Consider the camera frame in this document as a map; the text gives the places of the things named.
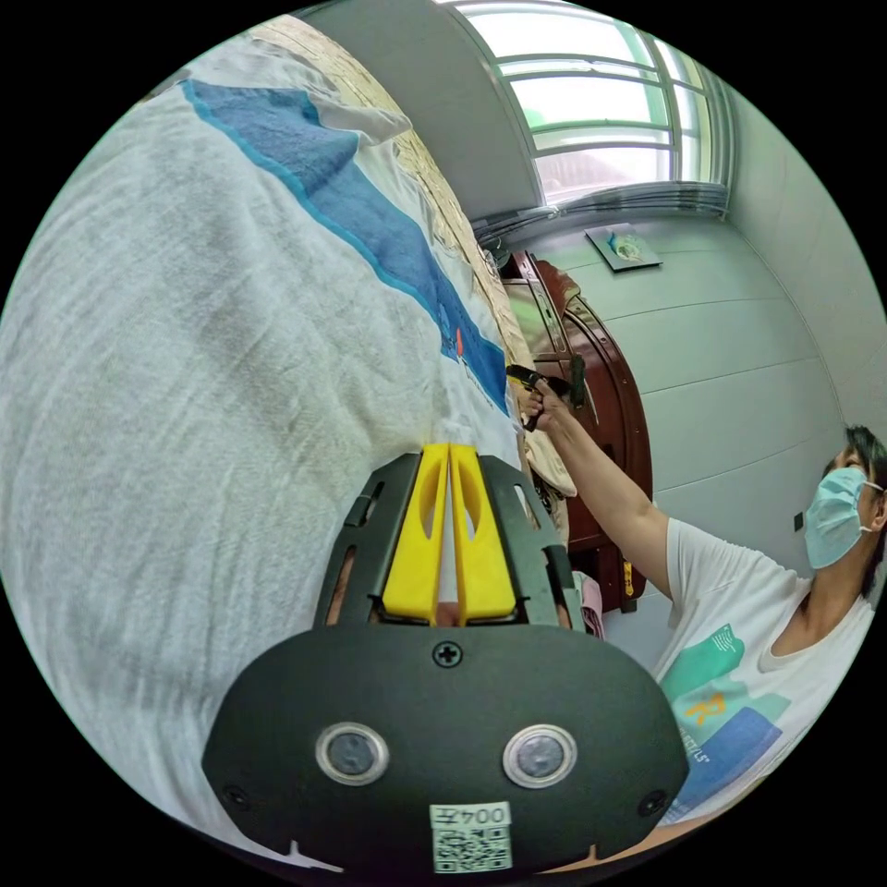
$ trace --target person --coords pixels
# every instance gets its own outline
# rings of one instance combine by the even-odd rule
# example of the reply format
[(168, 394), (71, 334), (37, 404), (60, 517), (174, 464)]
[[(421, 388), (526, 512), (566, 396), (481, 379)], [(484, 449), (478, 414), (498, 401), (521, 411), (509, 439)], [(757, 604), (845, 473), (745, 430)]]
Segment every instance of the person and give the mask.
[[(682, 837), (737, 803), (828, 704), (873, 616), (887, 450), (869, 429), (846, 429), (806, 514), (808, 579), (660, 511), (545, 381), (521, 401), (603, 531), (672, 601), (674, 634), (654, 677), (672, 705), (689, 775), (651, 835), (606, 863)], [(597, 862), (592, 849), (565, 869)]]

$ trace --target window frame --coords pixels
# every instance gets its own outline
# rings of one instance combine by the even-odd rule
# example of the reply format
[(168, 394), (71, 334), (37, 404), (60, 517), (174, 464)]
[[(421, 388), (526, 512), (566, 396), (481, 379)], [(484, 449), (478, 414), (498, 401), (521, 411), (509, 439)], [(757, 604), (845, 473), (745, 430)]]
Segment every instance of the window frame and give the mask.
[[(487, 69), (487, 73), (491, 78), (491, 83), (496, 89), (500, 99), (509, 108), (511, 116), (515, 121), (516, 130), (519, 132), (518, 145), (525, 156), (525, 160), (532, 169), (533, 178), (536, 188), (536, 199), (538, 206), (547, 205), (545, 193), (542, 188), (539, 167), (536, 164), (537, 159), (545, 156), (552, 156), (560, 153), (585, 151), (592, 148), (646, 148), (652, 151), (668, 152), (668, 172), (669, 177), (664, 183), (676, 184), (678, 182), (687, 181), (682, 178), (684, 165), (684, 136), (689, 138), (697, 138), (701, 142), (701, 130), (705, 127), (700, 126), (700, 121), (695, 121), (694, 129), (686, 129), (681, 119), (680, 108), (678, 105), (675, 87), (681, 87), (689, 92), (696, 93), (701, 96), (708, 110), (708, 127), (710, 131), (710, 146), (707, 148), (709, 160), (703, 163), (700, 157), (701, 167), (706, 165), (710, 168), (708, 181), (711, 183), (722, 184), (728, 189), (732, 184), (733, 170), (735, 165), (734, 152), (732, 151), (733, 122), (730, 114), (729, 100), (720, 81), (712, 75), (703, 65), (691, 59), (698, 75), (701, 85), (693, 82), (692, 75), (686, 69), (686, 63), (683, 54), (679, 50), (670, 47), (663, 41), (658, 40), (652, 35), (639, 28), (620, 21), (619, 19), (605, 16), (600, 13), (592, 12), (581, 6), (569, 8), (570, 4), (565, 4), (561, 0), (435, 0), (435, 4), (445, 13), (449, 14), (451, 19), (465, 32), (469, 39), (477, 47), (482, 64)], [(544, 8), (548, 6), (552, 12), (557, 11), (561, 15), (575, 14), (578, 18), (585, 20), (591, 18), (614, 25), (628, 46), (629, 53), (633, 56), (633, 61), (627, 61), (622, 58), (611, 58), (601, 55), (583, 55), (575, 53), (532, 53), (523, 55), (508, 55), (496, 57), (490, 46), (486, 43), (480, 32), (471, 22), (471, 11), (474, 10), (477, 15), (480, 10), (486, 7), (490, 12), (495, 9), (496, 13), (535, 13), (546, 11)], [(661, 47), (665, 47), (671, 51), (676, 73), (679, 76), (672, 76), (669, 64)], [(539, 62), (539, 61), (579, 61), (585, 62), (590, 66), (593, 65), (614, 65), (626, 70), (633, 69), (637, 71), (636, 76), (629, 74), (613, 74), (601, 73), (599, 71), (546, 71), (537, 73), (514, 73), (507, 74), (500, 68), (502, 65), (515, 62)], [(656, 74), (657, 79), (645, 77), (645, 74)], [(517, 99), (516, 92), (512, 87), (512, 82), (524, 79), (548, 79), (553, 77), (570, 77), (570, 78), (594, 78), (594, 79), (615, 79), (626, 80), (629, 82), (640, 83), (643, 85), (648, 94), (648, 106), (650, 107), (650, 117), (653, 118), (652, 108), (653, 100), (650, 98), (650, 90), (660, 91), (662, 101), (665, 108), (667, 123), (664, 125), (644, 123), (638, 121), (625, 120), (576, 120), (570, 122), (562, 122), (550, 124), (544, 127), (532, 127), (527, 120), (524, 109)], [(668, 132), (669, 139), (667, 143), (651, 144), (648, 142), (638, 141), (593, 141), (593, 142), (576, 142), (568, 146), (539, 149), (533, 138), (535, 133), (551, 132), (557, 130), (568, 130), (570, 128), (633, 128), (648, 129), (656, 132)]]

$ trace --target qr code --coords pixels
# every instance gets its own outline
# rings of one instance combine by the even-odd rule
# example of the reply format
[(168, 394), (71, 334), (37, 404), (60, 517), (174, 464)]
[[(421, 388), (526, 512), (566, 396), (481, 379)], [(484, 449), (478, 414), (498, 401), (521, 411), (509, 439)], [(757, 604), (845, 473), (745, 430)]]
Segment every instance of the qr code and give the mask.
[(465, 874), (511, 868), (507, 828), (434, 830), (434, 870)]

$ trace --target dark hair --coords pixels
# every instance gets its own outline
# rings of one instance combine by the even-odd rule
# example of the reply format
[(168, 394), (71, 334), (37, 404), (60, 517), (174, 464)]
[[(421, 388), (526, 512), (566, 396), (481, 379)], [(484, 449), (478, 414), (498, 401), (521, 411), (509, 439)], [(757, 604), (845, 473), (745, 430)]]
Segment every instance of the dark hair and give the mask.
[[(887, 449), (884, 444), (875, 437), (864, 425), (851, 425), (844, 430), (847, 445), (856, 452), (862, 467), (869, 477), (874, 475), (874, 483), (887, 491)], [(867, 598), (875, 587), (875, 571), (884, 556), (884, 543), (887, 541), (887, 530), (881, 531), (881, 538), (875, 547), (875, 553), (866, 568), (866, 575), (862, 580), (862, 596)]]

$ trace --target printed graphic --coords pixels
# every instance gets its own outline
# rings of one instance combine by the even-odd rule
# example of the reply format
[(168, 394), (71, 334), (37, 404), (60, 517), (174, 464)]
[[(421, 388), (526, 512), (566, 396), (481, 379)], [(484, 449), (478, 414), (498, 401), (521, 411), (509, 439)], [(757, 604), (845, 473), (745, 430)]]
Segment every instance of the printed graphic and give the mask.
[(318, 223), (364, 257), (381, 281), (413, 297), (441, 329), (442, 353), (461, 357), (481, 391), (508, 414), (503, 350), (480, 334), (416, 222), (354, 163), (356, 132), (324, 127), (302, 90), (229, 88), (197, 80), (183, 81), (182, 90), (201, 119), (277, 176)]
[(775, 693), (751, 697), (729, 673), (745, 644), (723, 626), (677, 655), (660, 686), (672, 705), (690, 772), (662, 824), (677, 822), (766, 754), (782, 731), (776, 725), (790, 700)]
[(434, 870), (439, 874), (510, 869), (511, 810), (497, 804), (431, 806)]

